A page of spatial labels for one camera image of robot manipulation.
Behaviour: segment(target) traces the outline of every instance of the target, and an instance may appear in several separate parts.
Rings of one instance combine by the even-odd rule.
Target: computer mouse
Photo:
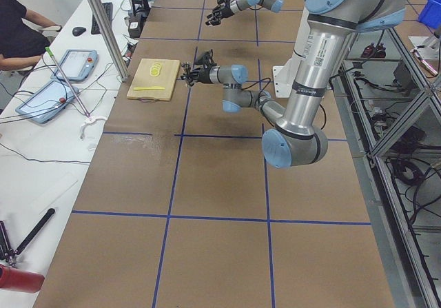
[[[85,28],[84,27],[75,27],[72,29],[72,34],[77,37],[80,34],[82,34],[83,32],[85,32]]]

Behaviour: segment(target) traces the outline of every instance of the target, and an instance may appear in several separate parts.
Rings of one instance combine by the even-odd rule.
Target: green tip
[[[54,56],[54,54],[52,53],[52,51],[50,50],[50,48],[45,48],[45,50],[46,50],[46,52],[47,52],[51,57]]]

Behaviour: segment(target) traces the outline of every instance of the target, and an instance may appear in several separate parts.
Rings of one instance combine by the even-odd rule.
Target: red can
[[[0,289],[35,293],[41,289],[44,276],[0,265]]]

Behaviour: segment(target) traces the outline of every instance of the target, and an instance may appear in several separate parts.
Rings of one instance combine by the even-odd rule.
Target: wooden cutting board
[[[141,59],[127,98],[170,101],[180,65],[179,60]]]

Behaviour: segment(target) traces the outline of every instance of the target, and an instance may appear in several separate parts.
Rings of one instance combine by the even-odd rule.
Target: blue plastic bin
[[[418,21],[436,29],[441,24],[441,0],[427,0]]]

